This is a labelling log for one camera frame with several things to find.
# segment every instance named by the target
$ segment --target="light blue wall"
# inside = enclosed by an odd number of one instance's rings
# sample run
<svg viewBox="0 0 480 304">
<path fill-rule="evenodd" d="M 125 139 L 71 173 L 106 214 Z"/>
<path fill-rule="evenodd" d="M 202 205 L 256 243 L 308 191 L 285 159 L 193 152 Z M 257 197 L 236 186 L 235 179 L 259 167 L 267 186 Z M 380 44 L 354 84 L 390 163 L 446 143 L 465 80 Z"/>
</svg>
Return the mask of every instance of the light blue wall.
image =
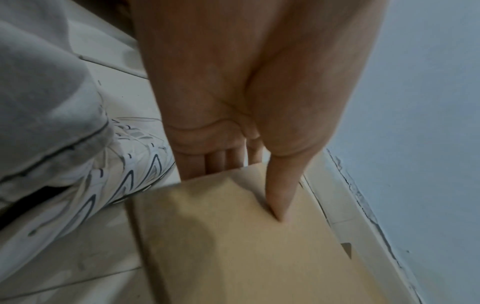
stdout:
<svg viewBox="0 0 480 304">
<path fill-rule="evenodd" d="M 329 144 L 429 304 L 480 303 L 480 0 L 397 0 Z"/>
</svg>

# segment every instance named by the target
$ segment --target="patterned sneaker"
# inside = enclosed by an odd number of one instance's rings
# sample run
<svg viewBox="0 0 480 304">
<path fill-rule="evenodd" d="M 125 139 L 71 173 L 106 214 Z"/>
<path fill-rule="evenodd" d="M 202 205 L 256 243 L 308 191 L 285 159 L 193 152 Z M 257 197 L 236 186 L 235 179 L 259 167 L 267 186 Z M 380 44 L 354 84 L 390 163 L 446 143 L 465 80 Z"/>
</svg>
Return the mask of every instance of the patterned sneaker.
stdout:
<svg viewBox="0 0 480 304">
<path fill-rule="evenodd" d="M 157 122 L 161 128 L 161 122 L 146 118 L 111 121 L 112 143 L 89 163 L 49 184 L 54 189 L 71 186 L 0 230 L 0 281 L 100 209 L 147 190 L 173 167 L 167 142 L 134 127 Z"/>
</svg>

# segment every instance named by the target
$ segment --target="gray pants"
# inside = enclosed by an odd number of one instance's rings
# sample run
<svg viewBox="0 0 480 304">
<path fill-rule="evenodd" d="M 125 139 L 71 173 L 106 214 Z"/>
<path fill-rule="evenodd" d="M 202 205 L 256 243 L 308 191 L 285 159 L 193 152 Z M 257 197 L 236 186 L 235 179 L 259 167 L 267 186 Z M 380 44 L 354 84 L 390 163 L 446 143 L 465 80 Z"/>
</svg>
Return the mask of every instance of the gray pants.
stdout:
<svg viewBox="0 0 480 304">
<path fill-rule="evenodd" d="M 0 2 L 0 209 L 85 163 L 113 135 L 57 0 Z"/>
</svg>

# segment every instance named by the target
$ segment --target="baseboard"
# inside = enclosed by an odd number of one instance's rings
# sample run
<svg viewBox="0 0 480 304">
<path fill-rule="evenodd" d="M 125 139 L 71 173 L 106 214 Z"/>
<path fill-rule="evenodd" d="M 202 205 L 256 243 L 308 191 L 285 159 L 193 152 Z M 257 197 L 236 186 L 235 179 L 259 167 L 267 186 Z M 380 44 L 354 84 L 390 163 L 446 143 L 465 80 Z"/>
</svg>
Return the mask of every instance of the baseboard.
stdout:
<svg viewBox="0 0 480 304">
<path fill-rule="evenodd" d="M 420 304 L 380 228 L 365 215 L 330 155 L 317 155 L 304 177 L 302 184 L 307 183 L 319 201 L 339 242 L 355 247 L 389 302 Z"/>
</svg>

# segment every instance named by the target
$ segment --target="human hand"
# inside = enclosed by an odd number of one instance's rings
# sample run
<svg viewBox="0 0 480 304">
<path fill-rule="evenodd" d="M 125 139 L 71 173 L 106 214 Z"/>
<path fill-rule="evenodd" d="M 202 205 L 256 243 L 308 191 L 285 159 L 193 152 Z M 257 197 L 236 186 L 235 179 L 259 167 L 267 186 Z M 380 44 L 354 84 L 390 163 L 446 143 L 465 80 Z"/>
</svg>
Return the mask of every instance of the human hand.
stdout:
<svg viewBox="0 0 480 304">
<path fill-rule="evenodd" d="M 136 0 L 143 60 L 180 177 L 262 160 L 284 219 L 332 136 L 379 27 L 384 0 Z"/>
</svg>

